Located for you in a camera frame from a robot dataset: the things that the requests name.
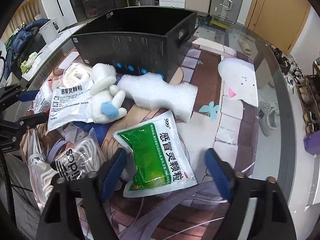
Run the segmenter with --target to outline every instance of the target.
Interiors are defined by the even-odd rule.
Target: wooden door
[[[309,13],[308,0],[256,0],[249,29],[284,53],[294,46]]]

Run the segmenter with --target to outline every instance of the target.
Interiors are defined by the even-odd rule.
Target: cartoon ghost face
[[[218,65],[221,79],[229,87],[228,97],[258,107],[258,92],[253,64],[238,58],[226,58]]]

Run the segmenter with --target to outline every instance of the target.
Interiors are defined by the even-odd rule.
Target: pink triangle beak
[[[232,97],[234,97],[236,95],[236,93],[234,93],[232,90],[231,90],[231,88],[228,88],[228,97],[229,98],[232,98]]]

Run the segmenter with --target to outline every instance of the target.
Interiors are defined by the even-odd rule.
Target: blue jacket
[[[31,29],[33,27],[39,27],[41,28],[43,25],[45,25],[49,19],[39,19],[36,21],[33,21],[31,23],[28,23],[26,26],[24,26],[21,30],[18,31],[18,33],[15,35],[12,45],[7,51],[7,57],[6,57],[6,66],[4,69],[4,78],[7,80],[10,73],[12,72],[12,65],[13,65],[13,56],[15,55],[17,58],[19,54],[24,50],[26,44],[28,41],[32,39],[32,32]]]

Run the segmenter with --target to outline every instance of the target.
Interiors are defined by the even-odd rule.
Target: blue butterfly print
[[[208,116],[210,116],[210,120],[213,122],[217,119],[217,112],[220,110],[219,105],[214,105],[214,102],[210,102],[208,106],[201,106],[199,109],[200,113],[206,113]]]

